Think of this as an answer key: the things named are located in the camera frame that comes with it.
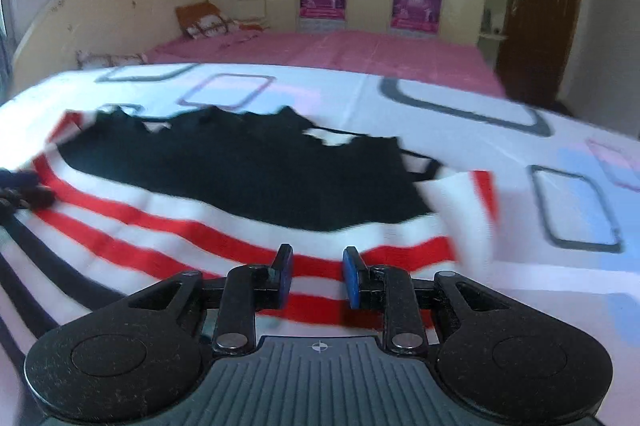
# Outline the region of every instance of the striped cloth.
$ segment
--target striped cloth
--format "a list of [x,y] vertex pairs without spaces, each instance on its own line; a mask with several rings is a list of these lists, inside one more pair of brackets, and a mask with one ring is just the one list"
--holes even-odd
[[[395,140],[321,129],[289,110],[279,116],[251,114],[240,121],[245,126],[250,124],[247,135],[258,135],[260,143],[267,140],[273,145],[265,149],[265,156],[280,157],[286,150],[286,164],[290,165],[292,161],[298,164],[293,154],[305,155],[305,160],[306,155],[316,154],[308,159],[308,164],[316,164],[356,146],[389,149],[388,156],[380,156],[368,165],[360,164],[355,157],[357,164],[338,162],[344,164],[343,172],[324,169],[330,181],[344,180],[353,172],[366,176],[369,169],[385,165],[385,161],[392,170],[397,156],[402,172],[388,176],[379,173],[380,178],[372,180],[362,194],[342,186],[344,200],[339,198],[340,190],[327,194],[324,188],[317,199],[313,195],[308,200],[309,204],[322,206],[317,211],[295,207],[296,194],[277,193],[271,198],[261,194],[252,199],[255,188],[249,197],[246,192],[250,180],[234,184],[229,179],[234,170],[239,171],[239,165],[247,164],[243,153],[255,154],[260,143],[244,143],[245,151],[244,138],[234,134],[225,162],[215,163],[228,165],[231,177],[225,178],[222,167],[212,163],[201,166],[201,181],[184,181],[193,185],[193,197],[175,194],[174,189],[184,189],[172,185],[184,178],[181,174],[175,178],[164,174],[166,189],[148,189],[149,183],[158,184],[153,177],[164,171],[162,165],[149,166],[136,158],[127,161],[127,146],[139,148],[142,154],[153,153],[157,162],[171,162],[175,153],[162,157],[162,146],[166,143],[171,148],[174,141],[180,152],[198,148],[218,160],[225,151],[218,138],[225,140],[228,132],[236,131],[233,129],[240,124],[239,116],[215,112],[207,117],[209,122],[213,117],[214,124],[206,128],[206,142],[189,142],[185,138],[189,133],[177,135],[178,127],[188,127],[185,121],[191,124],[195,118],[202,120],[199,112],[166,121],[142,121],[124,113],[69,112],[52,131],[49,144],[33,159],[31,167],[41,182],[55,191],[58,202],[35,214],[16,213],[0,222],[4,227],[0,235],[0,344],[15,365],[15,377],[22,377],[24,355],[48,330],[180,271],[198,269],[206,278],[216,278],[245,263],[271,263],[282,243],[294,248],[289,300],[284,310],[264,311],[258,316],[258,335],[343,336],[379,328],[378,316],[348,308],[340,264],[347,246],[355,246],[369,265],[399,266],[414,278],[432,278],[438,270],[455,269],[482,281],[497,220],[490,173],[456,173],[431,158],[400,149]],[[136,134],[132,128],[139,129],[140,124],[144,124],[144,130]],[[276,128],[276,133],[263,131],[267,127]],[[276,138],[285,134],[286,139]],[[309,171],[307,175],[302,167],[295,171],[283,170],[283,165],[270,169],[273,157],[257,165],[261,155],[251,157],[252,166],[259,167],[260,172],[269,170],[274,183],[295,186],[296,182],[308,181],[325,185],[319,179],[322,171]],[[109,158],[113,160],[110,169],[102,170]],[[180,169],[180,164],[169,166],[167,171]],[[98,171],[107,171],[108,175],[98,175]],[[219,184],[223,185],[214,185],[210,189],[213,195],[203,194],[201,184],[210,183],[211,178],[220,178]],[[368,186],[365,178],[351,180]],[[396,200],[394,193],[405,195],[398,195]],[[226,197],[229,195],[248,202],[234,205],[231,211],[228,205],[233,205],[233,200]],[[353,200],[358,196],[362,200]],[[292,207],[286,211],[277,208],[278,197],[288,197]],[[377,208],[382,202],[385,207]],[[333,215],[325,215],[333,207]],[[251,212],[266,216],[249,218]],[[370,216],[375,214],[385,215],[386,221],[372,221]],[[38,411],[26,392],[22,404],[16,424],[33,424]]]

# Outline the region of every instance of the bed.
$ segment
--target bed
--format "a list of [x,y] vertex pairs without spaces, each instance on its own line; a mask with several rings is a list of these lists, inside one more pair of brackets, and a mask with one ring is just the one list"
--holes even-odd
[[446,44],[437,38],[267,30],[189,40],[182,36],[174,11],[177,6],[201,1],[51,0],[18,47],[12,95],[52,74],[77,68],[76,53],[81,51],[145,53],[151,64],[238,63],[343,70],[504,97],[500,81],[477,48]]

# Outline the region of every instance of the wooden door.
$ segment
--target wooden door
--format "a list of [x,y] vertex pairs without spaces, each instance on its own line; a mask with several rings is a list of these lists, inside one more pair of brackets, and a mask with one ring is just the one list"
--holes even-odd
[[580,0],[510,0],[497,73],[508,96],[549,107],[564,73]]

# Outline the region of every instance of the bed headboard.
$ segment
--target bed headboard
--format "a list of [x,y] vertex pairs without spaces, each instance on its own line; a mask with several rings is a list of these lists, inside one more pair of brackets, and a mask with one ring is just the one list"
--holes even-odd
[[135,54],[177,38],[175,7],[201,1],[51,0],[18,46],[11,93],[75,69],[76,51]]

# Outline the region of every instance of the patterned pillow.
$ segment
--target patterned pillow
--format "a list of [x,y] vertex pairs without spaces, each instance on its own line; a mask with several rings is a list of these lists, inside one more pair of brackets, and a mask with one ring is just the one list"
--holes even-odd
[[239,21],[230,18],[209,0],[175,8],[182,32],[197,40],[211,38],[238,30],[260,30],[263,25],[257,20]]
[[95,54],[84,51],[76,52],[76,62],[78,63],[78,70],[148,64],[144,54]]

